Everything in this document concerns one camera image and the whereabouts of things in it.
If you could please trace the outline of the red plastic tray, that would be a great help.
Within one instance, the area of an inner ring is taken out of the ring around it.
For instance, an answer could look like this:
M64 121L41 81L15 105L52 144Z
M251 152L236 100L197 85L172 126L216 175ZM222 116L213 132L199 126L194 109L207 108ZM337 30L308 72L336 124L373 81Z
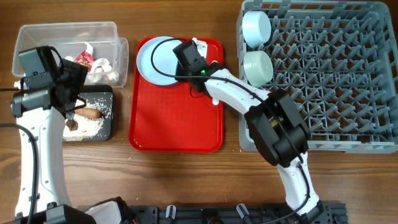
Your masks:
M186 82L158 86L134 71L128 141L142 152L217 151L224 139L224 105Z

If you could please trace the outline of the light blue bowl with crumbs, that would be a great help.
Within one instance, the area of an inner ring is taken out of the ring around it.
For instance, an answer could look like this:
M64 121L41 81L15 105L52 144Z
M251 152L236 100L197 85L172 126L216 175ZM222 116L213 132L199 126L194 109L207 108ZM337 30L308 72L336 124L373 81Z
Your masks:
M243 15L242 31L244 41L250 48L265 44L271 37L271 22L262 11L249 11Z

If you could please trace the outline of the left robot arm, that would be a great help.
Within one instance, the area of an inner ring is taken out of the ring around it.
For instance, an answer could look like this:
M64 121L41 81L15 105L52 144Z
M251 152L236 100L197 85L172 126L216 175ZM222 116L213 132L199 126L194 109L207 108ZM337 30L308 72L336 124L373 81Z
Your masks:
M76 109L87 67L64 58L54 47L19 52L25 71L14 94L13 127L21 137L21 189L14 223L137 223L121 197L81 211L72 207L63 166L63 130Z

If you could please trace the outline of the large light blue plate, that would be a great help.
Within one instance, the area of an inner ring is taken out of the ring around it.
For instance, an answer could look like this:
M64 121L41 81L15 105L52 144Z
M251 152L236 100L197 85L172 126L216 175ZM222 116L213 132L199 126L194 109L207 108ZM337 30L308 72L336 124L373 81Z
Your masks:
M182 43L181 40L174 40L168 36L154 37L140 48L136 57L136 66L139 73L145 80L155 85L167 86L177 83L176 79L157 72L151 63L151 55L154 48L163 40L167 39L170 39L170 41L164 42L157 47L153 56L153 62L155 67L161 72L175 76L177 73L178 60L173 49Z

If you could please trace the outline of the white plastic spoon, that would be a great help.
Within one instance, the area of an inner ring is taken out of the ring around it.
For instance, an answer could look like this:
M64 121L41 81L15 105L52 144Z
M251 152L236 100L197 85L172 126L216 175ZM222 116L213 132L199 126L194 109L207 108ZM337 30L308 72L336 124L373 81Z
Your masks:
M220 103L220 101L219 101L218 99L216 99L216 98L212 98L212 103L213 103L215 106L218 106L219 103Z

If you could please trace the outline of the red snack wrapper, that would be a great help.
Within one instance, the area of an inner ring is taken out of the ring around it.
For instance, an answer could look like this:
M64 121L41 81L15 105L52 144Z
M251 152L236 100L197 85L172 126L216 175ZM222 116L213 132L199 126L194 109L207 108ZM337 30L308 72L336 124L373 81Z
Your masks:
M92 54L89 54L86 51L83 51L77 58L74 60L75 63L88 67L88 70L91 70L92 64L94 63L94 58Z

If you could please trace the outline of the white tissue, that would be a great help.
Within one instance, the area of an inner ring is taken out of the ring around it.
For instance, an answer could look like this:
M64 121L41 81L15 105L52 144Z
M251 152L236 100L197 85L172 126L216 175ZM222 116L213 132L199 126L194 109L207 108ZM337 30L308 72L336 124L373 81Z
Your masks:
M118 80L119 73L113 70L109 60L106 58L95 60L86 76L86 81L89 83L117 82Z

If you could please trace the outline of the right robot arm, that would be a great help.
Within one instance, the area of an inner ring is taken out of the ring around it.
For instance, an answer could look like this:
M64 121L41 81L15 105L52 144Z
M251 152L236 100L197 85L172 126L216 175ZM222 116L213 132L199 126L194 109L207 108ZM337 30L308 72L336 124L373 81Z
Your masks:
M258 89L218 62L207 63L192 40L182 42L173 52L182 68L177 80L189 82L244 116L258 152L279 172L291 214L300 223L314 222L322 213L322 202L308 171L310 130L290 95L284 90Z

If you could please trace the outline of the yellow plastic cup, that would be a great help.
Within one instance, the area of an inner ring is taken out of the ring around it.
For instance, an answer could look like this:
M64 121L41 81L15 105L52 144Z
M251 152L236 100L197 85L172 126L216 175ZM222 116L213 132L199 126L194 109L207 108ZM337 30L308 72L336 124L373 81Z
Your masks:
M274 117L271 117L269 119L269 122L273 128L280 127L283 121L284 121L284 119L282 117L278 117L277 119L275 119Z

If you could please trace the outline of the light green bowl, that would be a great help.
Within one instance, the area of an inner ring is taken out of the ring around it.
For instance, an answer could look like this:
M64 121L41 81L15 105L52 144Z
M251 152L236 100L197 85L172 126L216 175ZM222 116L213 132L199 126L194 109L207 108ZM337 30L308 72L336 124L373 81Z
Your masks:
M248 82L256 88L269 83L274 76L272 61L264 51L246 52L243 67Z

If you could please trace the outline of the brown food scrap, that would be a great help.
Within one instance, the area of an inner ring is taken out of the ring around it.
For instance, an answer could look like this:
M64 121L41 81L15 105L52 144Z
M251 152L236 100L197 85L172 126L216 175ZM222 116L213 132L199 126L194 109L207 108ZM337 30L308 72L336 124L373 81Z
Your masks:
M78 129L78 123L74 119L68 119L65 125L69 131L76 131Z

